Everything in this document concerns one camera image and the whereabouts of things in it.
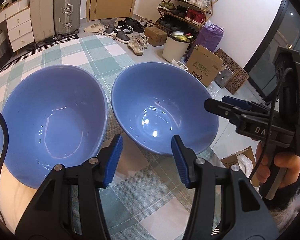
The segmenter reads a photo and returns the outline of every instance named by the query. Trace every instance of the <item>plaid tablecloth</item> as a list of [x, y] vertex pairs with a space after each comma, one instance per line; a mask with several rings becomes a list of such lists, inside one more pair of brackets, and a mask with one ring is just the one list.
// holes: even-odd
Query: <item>plaid tablecloth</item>
[[[31, 73], [56, 64], [79, 66], [101, 83], [107, 97], [109, 121], [103, 146], [115, 133], [124, 147], [113, 182], [100, 190], [103, 210], [112, 239], [182, 239], [194, 190], [181, 183], [173, 158], [152, 154], [137, 146], [117, 123], [111, 108], [111, 88], [118, 74], [134, 61], [112, 39], [90, 36], [38, 52], [0, 74], [0, 111], [12, 90]], [[214, 165], [220, 160], [211, 148], [200, 154]], [[74, 224], [80, 233], [77, 187], [73, 187]], [[220, 214], [216, 194], [214, 228]]]

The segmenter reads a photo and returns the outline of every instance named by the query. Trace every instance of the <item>white trash can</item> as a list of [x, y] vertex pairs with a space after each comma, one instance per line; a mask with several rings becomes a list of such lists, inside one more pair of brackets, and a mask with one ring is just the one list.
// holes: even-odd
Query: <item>white trash can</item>
[[178, 62], [186, 52], [189, 44], [189, 41], [181, 41], [171, 35], [168, 35], [162, 52], [162, 57], [170, 63], [172, 63], [173, 59]]

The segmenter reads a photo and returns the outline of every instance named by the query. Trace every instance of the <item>blue gripper pad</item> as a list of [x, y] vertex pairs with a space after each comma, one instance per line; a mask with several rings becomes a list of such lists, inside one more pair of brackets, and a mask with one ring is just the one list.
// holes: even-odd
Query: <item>blue gripper pad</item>
[[181, 182], [183, 184], [185, 184], [185, 186], [188, 188], [190, 186], [189, 168], [188, 168], [185, 158], [183, 157], [182, 150], [180, 148], [180, 143], [178, 143], [178, 137], [180, 138], [179, 135], [174, 135], [172, 137], [171, 149], [172, 149], [172, 154], [173, 154], [174, 160], [177, 165], [177, 169], [179, 172]]
[[105, 166], [105, 177], [103, 179], [105, 187], [108, 187], [109, 183], [112, 182], [115, 170], [117, 169], [119, 158], [123, 149], [122, 136], [119, 135], [116, 141], [113, 140], [109, 147], [112, 148], [112, 152]]
[[224, 96], [222, 98], [222, 102], [236, 106], [238, 108], [241, 108], [243, 110], [251, 110], [251, 105], [249, 102], [245, 101], [245, 100], [241, 100], [241, 99], [237, 99], [237, 98], [233, 98], [233, 97], [229, 97], [229, 96]]

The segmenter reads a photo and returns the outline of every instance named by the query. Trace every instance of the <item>silver suitcase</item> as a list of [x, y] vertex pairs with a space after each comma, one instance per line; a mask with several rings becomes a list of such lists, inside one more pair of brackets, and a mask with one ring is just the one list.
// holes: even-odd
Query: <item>silver suitcase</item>
[[30, 0], [30, 17], [36, 43], [54, 37], [53, 0]]
[[70, 33], [78, 34], [81, 0], [53, 0], [54, 26], [58, 39]]

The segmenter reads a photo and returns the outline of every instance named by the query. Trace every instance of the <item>green and white tablecloth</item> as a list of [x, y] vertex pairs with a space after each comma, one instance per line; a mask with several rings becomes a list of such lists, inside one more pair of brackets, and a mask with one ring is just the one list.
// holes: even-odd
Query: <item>green and white tablecloth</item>
[[[119, 73], [134, 61], [111, 38], [89, 36], [38, 52], [0, 74], [0, 111], [12, 90], [31, 73], [56, 64], [79, 66], [101, 83], [107, 97], [109, 121], [103, 146], [115, 133], [124, 147], [113, 182], [101, 190], [101, 201], [112, 239], [182, 239], [194, 190], [181, 183], [173, 158], [152, 154], [137, 146], [117, 123], [111, 108], [111, 88]], [[211, 148], [200, 154], [214, 165], [220, 160]], [[73, 190], [74, 223], [78, 233], [77, 187]], [[220, 196], [216, 194], [216, 213]], [[215, 216], [214, 227], [219, 216]]]

